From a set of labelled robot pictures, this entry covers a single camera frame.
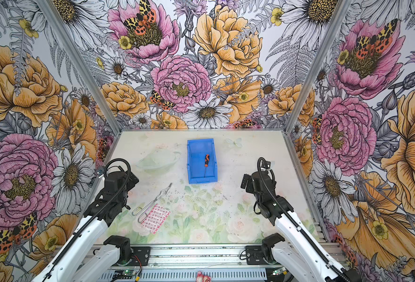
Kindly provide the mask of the orange black screwdriver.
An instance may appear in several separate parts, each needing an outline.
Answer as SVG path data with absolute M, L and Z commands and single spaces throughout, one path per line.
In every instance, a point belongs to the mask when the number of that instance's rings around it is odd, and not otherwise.
M 205 171 L 204 171 L 204 177 L 206 177 L 207 169 L 209 167 L 209 162 L 210 162 L 210 155 L 209 154 L 206 154 L 205 155 Z

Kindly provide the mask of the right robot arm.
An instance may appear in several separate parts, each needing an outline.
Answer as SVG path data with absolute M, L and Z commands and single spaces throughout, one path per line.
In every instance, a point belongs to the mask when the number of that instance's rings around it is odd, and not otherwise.
M 261 243 L 268 263 L 285 267 L 299 282 L 360 282 L 354 269 L 345 269 L 304 227 L 292 205 L 276 194 L 275 174 L 265 158 L 257 160 L 257 171 L 245 174 L 240 186 L 254 195 L 257 215 L 277 230 Z

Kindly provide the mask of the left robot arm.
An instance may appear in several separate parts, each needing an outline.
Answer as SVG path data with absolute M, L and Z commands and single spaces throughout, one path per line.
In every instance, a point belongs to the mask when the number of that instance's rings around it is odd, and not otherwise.
M 95 282 L 110 267 L 132 260 L 130 240 L 111 236 L 86 264 L 83 261 L 127 205 L 128 192 L 139 182 L 131 165 L 122 158 L 109 161 L 104 169 L 104 187 L 83 213 L 76 230 L 34 282 Z

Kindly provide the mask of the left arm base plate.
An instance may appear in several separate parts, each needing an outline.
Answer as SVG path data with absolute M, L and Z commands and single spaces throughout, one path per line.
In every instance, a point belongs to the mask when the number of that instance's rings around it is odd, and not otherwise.
M 131 246 L 131 255 L 128 256 L 125 266 L 148 266 L 151 258 L 151 247 L 149 246 Z

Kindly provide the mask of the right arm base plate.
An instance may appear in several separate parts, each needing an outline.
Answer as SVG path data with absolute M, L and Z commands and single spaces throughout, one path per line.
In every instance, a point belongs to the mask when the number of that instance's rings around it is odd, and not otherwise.
M 271 249 L 264 245 L 245 246 L 245 260 L 247 265 L 272 265 L 275 263 Z

